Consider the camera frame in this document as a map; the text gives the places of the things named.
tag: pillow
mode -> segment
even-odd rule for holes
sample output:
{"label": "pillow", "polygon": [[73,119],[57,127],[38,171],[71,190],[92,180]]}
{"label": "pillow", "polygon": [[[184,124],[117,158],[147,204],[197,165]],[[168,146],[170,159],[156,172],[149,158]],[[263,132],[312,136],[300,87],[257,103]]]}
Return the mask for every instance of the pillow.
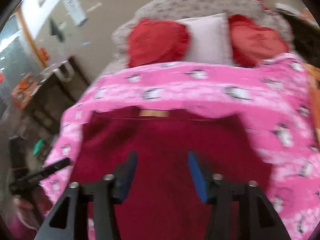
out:
{"label": "pillow", "polygon": [[225,13],[177,22],[187,25],[191,35],[185,61],[233,65],[228,19]]}
{"label": "pillow", "polygon": [[189,45],[186,26],[175,21],[141,19],[128,37],[129,67],[179,61]]}
{"label": "pillow", "polygon": [[288,44],[273,29],[260,27],[242,15],[229,18],[233,60],[242,67],[254,67],[263,59],[289,52]]}

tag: floral upholstered headboard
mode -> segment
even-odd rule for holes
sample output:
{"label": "floral upholstered headboard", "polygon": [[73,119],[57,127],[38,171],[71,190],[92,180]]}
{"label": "floral upholstered headboard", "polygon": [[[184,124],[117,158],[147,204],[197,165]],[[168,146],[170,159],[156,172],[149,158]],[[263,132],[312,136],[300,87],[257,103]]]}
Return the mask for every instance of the floral upholstered headboard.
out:
{"label": "floral upholstered headboard", "polygon": [[108,65],[104,73],[114,73],[126,68],[127,38],[141,18],[180,20],[219,13],[226,13],[228,16],[241,14],[252,18],[259,26],[270,27],[278,31],[289,43],[290,48],[294,49],[291,27],[287,21],[275,12],[265,11],[255,0],[154,0],[138,9],[132,20],[114,31],[112,40],[116,45],[115,60]]}

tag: green object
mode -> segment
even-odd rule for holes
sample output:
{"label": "green object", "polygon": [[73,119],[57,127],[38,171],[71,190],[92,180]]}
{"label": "green object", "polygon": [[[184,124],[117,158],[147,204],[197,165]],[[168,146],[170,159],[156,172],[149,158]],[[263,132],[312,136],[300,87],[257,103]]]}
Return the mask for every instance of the green object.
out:
{"label": "green object", "polygon": [[37,155],[37,154],[40,152],[41,147],[42,147],[43,145],[44,145],[44,140],[43,140],[43,139],[39,140],[39,141],[35,144],[35,146],[34,146],[34,148],[33,148],[33,153],[32,153],[32,155],[33,155],[33,156]]}

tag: paper on wall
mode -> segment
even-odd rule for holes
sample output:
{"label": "paper on wall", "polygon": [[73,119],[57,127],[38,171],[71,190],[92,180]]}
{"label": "paper on wall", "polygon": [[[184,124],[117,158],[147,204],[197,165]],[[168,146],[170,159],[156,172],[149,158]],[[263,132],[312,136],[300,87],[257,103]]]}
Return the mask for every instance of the paper on wall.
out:
{"label": "paper on wall", "polygon": [[78,0],[63,0],[63,3],[76,26],[80,27],[88,20]]}

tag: white pillow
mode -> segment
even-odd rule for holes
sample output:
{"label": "white pillow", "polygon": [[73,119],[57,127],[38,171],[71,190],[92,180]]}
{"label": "white pillow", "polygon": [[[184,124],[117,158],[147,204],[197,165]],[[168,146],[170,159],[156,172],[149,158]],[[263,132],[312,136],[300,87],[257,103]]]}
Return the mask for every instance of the white pillow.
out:
{"label": "white pillow", "polygon": [[233,65],[229,24],[225,13],[178,20],[187,25],[189,49],[183,60]]}

